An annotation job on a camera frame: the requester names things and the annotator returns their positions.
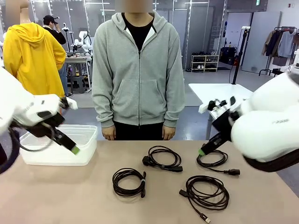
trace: hanging clothes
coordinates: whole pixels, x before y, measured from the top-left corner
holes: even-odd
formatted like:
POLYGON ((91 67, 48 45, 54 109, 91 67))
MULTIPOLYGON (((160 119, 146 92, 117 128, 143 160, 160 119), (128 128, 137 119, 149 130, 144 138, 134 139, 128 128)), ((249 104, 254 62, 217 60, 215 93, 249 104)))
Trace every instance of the hanging clothes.
POLYGON ((278 46, 279 46, 279 43, 281 41, 283 33, 284 33, 283 31, 281 31, 281 30, 279 31, 279 37, 278 37, 278 39, 276 41, 276 44, 273 48, 272 54, 270 55, 271 57, 278 57, 278 46))
POLYGON ((262 55, 265 55, 266 51, 267 51, 267 48, 268 48, 268 45, 269 45, 269 42, 273 36, 273 34, 275 33, 275 31, 273 30, 271 33, 269 33, 268 37, 267 37, 267 40, 263 46, 263 50, 262 50, 262 55))
POLYGON ((294 39, 293 39, 294 44, 299 44, 299 34, 295 34, 294 35, 294 39))
POLYGON ((275 57, 273 59, 272 64, 273 65, 277 65, 277 66, 285 66, 286 62, 287 62, 288 58, 287 57, 275 57))
POLYGON ((272 55, 274 47, 275 47, 276 43, 279 40, 280 34, 281 34, 281 31, 279 31, 279 30, 274 31, 274 34, 272 35, 272 38, 269 41, 269 44, 268 44, 268 47, 267 47, 266 56, 271 56, 272 55))
POLYGON ((293 38, 296 34, 295 31, 293 31, 291 34, 290 32, 284 32, 282 34, 279 46, 278 46, 278 56, 280 57, 291 57, 293 53, 293 38))

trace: yellow hoodie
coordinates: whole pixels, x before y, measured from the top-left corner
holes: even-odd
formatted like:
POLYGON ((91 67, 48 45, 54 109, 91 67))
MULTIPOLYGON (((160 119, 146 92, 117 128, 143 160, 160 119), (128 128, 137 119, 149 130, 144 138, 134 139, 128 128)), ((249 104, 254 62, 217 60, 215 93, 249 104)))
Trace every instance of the yellow hoodie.
POLYGON ((33 95, 64 96, 58 70, 65 50, 44 28, 35 23, 14 25, 7 31, 3 46, 5 69, 33 95))

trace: hoodie zipper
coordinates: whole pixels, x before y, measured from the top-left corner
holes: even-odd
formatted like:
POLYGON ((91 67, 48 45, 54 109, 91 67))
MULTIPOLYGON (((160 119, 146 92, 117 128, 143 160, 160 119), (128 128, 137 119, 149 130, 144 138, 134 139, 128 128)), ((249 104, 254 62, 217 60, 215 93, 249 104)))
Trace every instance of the hoodie zipper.
POLYGON ((141 62, 141 53, 142 51, 144 50, 145 46, 149 44, 149 42, 151 42, 156 36, 157 36, 157 33, 155 32, 153 36, 151 36, 145 43, 143 43, 143 46, 142 46, 142 49, 139 51, 136 43, 135 43, 135 40, 133 39, 132 36, 130 36, 126 30, 123 30, 123 32, 125 33, 125 36, 127 36, 127 38, 129 38, 132 43, 135 45, 137 51, 138 51, 138 60, 139 60, 139 72, 138 72, 138 127, 140 128, 140 110, 141 110, 141 104, 140 104, 140 82, 141 82, 141 78, 140 78, 140 70, 141 70, 141 67, 140 67, 140 62, 141 62))
POLYGON ((141 52, 138 50, 138 55, 139 55, 139 77, 138 77, 138 128, 140 129, 140 58, 141 58, 141 52))

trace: clothing rack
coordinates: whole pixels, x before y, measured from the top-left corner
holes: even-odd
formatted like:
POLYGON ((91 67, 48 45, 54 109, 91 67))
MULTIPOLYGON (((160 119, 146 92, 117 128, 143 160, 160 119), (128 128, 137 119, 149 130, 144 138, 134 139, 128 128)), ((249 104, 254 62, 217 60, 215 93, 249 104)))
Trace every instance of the clothing rack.
MULTIPOLYGON (((290 29, 293 29, 294 31, 296 30, 296 34, 298 34, 298 28, 297 28, 297 27, 275 27, 275 28, 274 28, 274 30, 278 30, 278 29, 281 29, 281 30, 283 30, 283 29, 288 29, 288 30, 285 30, 285 31, 290 31, 290 29)), ((289 65, 292 64, 292 60, 293 60, 293 57, 294 57, 294 52, 295 52, 295 50, 296 50, 296 44, 294 44, 294 46, 293 46, 292 55, 291 55, 291 59, 290 59, 289 65)), ((266 64, 266 68, 260 70, 258 76, 261 76, 261 72, 262 72, 262 71, 266 71, 266 74, 267 74, 267 72, 269 72, 269 76, 270 76, 271 73, 273 73, 273 74, 274 74, 274 77, 275 77, 276 75, 281 74, 281 72, 278 71, 278 70, 270 70, 270 69, 268 68, 268 67, 269 67, 269 64, 270 64, 270 62, 271 62, 270 58, 272 59, 272 56, 268 56, 268 60, 267 60, 267 64, 266 64)))

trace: shoe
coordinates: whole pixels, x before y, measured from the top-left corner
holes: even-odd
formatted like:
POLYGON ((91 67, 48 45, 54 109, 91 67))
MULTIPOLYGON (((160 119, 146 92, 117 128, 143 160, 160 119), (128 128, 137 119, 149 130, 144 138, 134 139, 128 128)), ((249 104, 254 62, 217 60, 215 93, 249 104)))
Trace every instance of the shoe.
POLYGON ((72 94, 72 93, 69 93, 69 94, 67 94, 67 95, 65 95, 66 97, 68 97, 68 98, 71 98, 71 97, 73 97, 74 96, 74 94, 72 94))

